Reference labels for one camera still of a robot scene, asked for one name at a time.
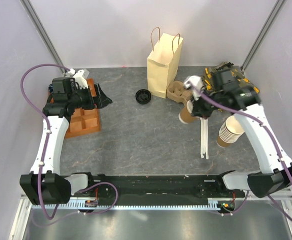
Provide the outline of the single brown paper cup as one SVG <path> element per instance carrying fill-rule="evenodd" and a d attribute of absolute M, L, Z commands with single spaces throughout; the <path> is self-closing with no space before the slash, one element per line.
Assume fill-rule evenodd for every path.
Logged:
<path fill-rule="evenodd" d="M 178 118 L 183 124 L 190 124 L 199 119 L 198 116 L 192 115 L 193 104 L 189 100 L 182 111 L 179 113 Z"/>

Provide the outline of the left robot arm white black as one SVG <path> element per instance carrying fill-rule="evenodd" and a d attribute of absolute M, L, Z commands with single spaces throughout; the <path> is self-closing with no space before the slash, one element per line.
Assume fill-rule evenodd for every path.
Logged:
<path fill-rule="evenodd" d="M 89 181 L 87 172 L 60 175 L 60 157 L 66 132 L 76 109 L 102 109 L 112 103 L 95 83 L 80 86 L 74 77 L 53 79 L 44 115 L 43 134 L 36 160 L 29 174 L 20 177 L 20 186 L 30 202 L 39 205 L 66 204 L 76 192 L 89 197 L 95 192 L 95 184 Z"/>

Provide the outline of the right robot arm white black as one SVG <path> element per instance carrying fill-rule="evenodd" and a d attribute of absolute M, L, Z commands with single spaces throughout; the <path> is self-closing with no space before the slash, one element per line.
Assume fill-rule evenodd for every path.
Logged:
<path fill-rule="evenodd" d="M 292 159 L 285 153 L 273 133 L 258 93 L 253 85 L 239 81 L 228 69 L 212 74 L 212 91 L 208 91 L 200 76 L 189 76 L 184 87 L 192 90 L 190 114 L 208 118 L 217 109 L 233 114 L 243 128 L 256 154 L 257 172 L 227 171 L 215 184 L 221 197 L 233 190 L 251 191 L 263 198 L 287 188 L 292 182 Z"/>

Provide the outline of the white wrapped straw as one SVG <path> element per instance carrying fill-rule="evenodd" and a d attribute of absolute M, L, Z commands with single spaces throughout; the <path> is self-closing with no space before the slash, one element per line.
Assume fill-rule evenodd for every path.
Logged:
<path fill-rule="evenodd" d="M 204 126 L 204 149 L 205 149 L 205 158 L 209 159 L 209 143 L 208 143 L 208 119 L 203 120 Z"/>
<path fill-rule="evenodd" d="M 201 118 L 200 119 L 200 134 L 201 134 L 201 140 L 200 140 L 200 155 L 201 158 L 204 158 L 206 155 L 206 137 L 207 137 L 207 127 L 206 127 L 206 120 Z"/>

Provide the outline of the orange compartment tray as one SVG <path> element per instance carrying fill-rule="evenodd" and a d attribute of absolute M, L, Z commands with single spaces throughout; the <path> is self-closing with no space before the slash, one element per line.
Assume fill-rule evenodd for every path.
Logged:
<path fill-rule="evenodd" d="M 87 83 L 92 96 L 97 97 L 97 85 L 91 78 L 87 79 Z M 79 137 L 101 130 L 97 108 L 92 110 L 75 108 L 73 93 L 80 88 L 73 78 L 54 78 L 50 89 L 50 95 L 43 108 L 43 113 L 48 118 L 48 120 L 44 120 L 45 129 L 50 129 L 52 132 L 58 128 L 53 121 L 65 120 L 65 123 L 69 125 L 65 138 Z"/>

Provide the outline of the brown cardboard cup carrier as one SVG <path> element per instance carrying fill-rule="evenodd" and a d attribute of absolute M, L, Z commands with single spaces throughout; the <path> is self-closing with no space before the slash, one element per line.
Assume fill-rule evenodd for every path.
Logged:
<path fill-rule="evenodd" d="M 186 105 L 191 96 L 191 90 L 185 89 L 183 83 L 180 81 L 173 81 L 167 88 L 167 97 L 176 103 Z"/>

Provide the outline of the camouflage folded cloth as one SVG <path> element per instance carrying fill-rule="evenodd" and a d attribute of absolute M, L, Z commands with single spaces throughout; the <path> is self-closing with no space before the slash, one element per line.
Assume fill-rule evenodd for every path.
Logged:
<path fill-rule="evenodd" d="M 249 106 L 260 103 L 259 89 L 231 62 L 205 68 L 203 81 L 205 92 L 220 104 Z"/>

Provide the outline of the stack of paper cups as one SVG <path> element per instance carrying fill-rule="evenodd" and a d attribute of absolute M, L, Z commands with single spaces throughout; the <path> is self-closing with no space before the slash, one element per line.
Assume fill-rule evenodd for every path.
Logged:
<path fill-rule="evenodd" d="M 228 147 L 235 143 L 241 135 L 245 133 L 239 121 L 235 116 L 230 116 L 221 126 L 218 132 L 217 144 L 220 147 Z"/>

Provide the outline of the black cup lid on table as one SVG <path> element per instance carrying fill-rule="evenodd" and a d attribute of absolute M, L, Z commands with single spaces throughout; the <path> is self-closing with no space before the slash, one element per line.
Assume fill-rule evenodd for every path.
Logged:
<path fill-rule="evenodd" d="M 137 103 L 141 105 L 148 104 L 151 101 L 151 92 L 147 89 L 140 89 L 135 93 L 135 99 Z"/>

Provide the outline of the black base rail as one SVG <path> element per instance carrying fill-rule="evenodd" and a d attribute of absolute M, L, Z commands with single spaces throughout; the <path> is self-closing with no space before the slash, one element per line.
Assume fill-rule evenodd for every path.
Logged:
<path fill-rule="evenodd" d="M 102 205 L 203 205 L 209 198 L 243 198 L 239 189 L 228 190 L 219 175 L 90 175 L 88 185 L 101 186 L 77 192 L 97 197 Z"/>

